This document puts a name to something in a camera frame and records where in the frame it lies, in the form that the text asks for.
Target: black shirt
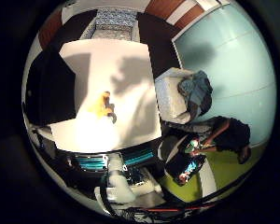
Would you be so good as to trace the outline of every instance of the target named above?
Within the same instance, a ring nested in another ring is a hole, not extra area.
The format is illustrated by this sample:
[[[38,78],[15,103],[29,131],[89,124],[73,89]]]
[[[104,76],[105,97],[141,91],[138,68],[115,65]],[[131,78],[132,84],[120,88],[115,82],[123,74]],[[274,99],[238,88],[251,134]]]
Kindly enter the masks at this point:
[[[221,116],[216,117],[213,131],[222,125],[227,118]],[[238,119],[230,119],[230,126],[223,133],[218,135],[214,141],[218,151],[230,150],[238,152],[242,147],[249,144],[250,139],[250,128],[247,124],[243,124]]]

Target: armchair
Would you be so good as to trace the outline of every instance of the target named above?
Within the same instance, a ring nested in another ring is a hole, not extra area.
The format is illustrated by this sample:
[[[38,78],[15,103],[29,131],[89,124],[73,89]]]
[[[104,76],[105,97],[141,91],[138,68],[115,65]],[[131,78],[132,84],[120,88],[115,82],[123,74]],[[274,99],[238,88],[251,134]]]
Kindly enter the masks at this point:
[[[99,8],[80,39],[107,38],[140,42],[136,12],[119,8]]]
[[[184,124],[190,121],[184,97],[178,92],[177,84],[183,77],[192,77],[194,72],[170,68],[155,79],[157,101],[162,120]]]

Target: white table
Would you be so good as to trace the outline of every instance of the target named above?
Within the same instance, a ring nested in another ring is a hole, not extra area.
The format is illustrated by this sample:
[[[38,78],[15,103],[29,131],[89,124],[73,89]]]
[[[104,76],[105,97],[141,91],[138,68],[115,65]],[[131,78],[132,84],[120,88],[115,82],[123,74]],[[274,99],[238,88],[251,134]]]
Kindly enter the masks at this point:
[[[61,56],[76,73],[77,117],[50,124],[57,148],[106,152],[161,136],[154,79],[147,45],[113,39],[89,39],[63,45]],[[117,121],[97,121],[85,112],[110,91]]]

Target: gray blanket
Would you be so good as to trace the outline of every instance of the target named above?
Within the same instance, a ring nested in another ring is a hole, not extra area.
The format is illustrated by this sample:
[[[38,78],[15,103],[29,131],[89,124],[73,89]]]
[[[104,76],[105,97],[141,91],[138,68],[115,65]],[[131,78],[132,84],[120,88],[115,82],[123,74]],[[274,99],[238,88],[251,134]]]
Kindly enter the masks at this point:
[[[184,96],[191,119],[206,113],[212,105],[213,88],[204,71],[199,71],[192,77],[185,77],[177,85],[179,93]]]

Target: light blue wall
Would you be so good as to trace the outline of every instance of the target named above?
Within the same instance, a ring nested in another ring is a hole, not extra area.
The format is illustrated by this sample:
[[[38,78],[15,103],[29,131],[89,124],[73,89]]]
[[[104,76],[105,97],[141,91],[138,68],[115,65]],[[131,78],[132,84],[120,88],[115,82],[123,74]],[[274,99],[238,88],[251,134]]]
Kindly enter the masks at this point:
[[[197,120],[240,119],[251,128],[252,145],[270,136],[276,107],[273,64],[249,19],[225,6],[195,23],[175,45],[183,67],[204,70],[214,89],[211,109]]]

